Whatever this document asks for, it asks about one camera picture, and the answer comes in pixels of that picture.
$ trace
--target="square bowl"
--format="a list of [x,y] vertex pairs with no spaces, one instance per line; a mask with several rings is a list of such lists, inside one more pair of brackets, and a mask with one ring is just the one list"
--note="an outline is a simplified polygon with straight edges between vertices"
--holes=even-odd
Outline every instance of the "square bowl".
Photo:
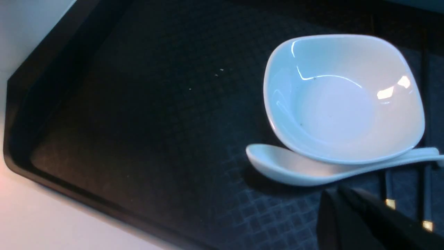
[[267,63],[264,103],[284,145],[335,164],[396,157],[416,146],[425,128],[406,60],[373,36],[305,36],[282,43]]

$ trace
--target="white spoon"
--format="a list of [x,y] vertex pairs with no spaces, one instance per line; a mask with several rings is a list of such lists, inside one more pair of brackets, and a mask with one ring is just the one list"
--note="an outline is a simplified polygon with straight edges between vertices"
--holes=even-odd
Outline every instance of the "white spoon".
[[363,165],[334,165],[315,161],[293,151],[265,144],[251,144],[246,148],[251,164],[266,177],[294,186],[317,186],[339,181],[361,173],[395,166],[437,161],[444,167],[444,155],[437,148],[412,149],[398,157]]

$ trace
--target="chopsticks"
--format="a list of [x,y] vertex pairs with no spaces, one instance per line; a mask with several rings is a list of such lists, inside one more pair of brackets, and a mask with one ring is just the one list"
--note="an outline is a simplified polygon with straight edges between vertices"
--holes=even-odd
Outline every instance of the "chopsticks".
[[[424,104],[425,112],[425,132],[423,137],[423,145],[430,145],[431,129],[430,129],[430,102],[428,89],[428,34],[427,30],[422,30],[422,52],[421,52],[421,97]],[[432,222],[432,164],[427,163],[423,173],[423,214],[422,227],[433,231]]]
[[[377,33],[379,31],[379,23],[374,14],[370,16],[370,26],[372,29],[372,35],[377,36]],[[393,177],[391,169],[385,170],[384,182],[385,182],[385,204],[392,209],[396,209],[396,201],[393,195]]]

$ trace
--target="bowl base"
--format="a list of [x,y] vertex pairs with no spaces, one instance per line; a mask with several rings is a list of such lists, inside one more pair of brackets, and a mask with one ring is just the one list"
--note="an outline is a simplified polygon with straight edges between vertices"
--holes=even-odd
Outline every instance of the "bowl base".
[[360,140],[372,127],[374,105],[369,93],[340,76],[306,78],[296,84],[293,113],[310,136],[326,143]]

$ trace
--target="table surface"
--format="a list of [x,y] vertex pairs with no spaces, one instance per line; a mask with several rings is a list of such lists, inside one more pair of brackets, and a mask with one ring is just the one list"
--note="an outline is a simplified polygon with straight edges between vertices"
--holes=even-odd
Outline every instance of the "table surface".
[[[0,0],[1,130],[8,78],[72,3]],[[1,249],[177,249],[11,172],[1,157]]]

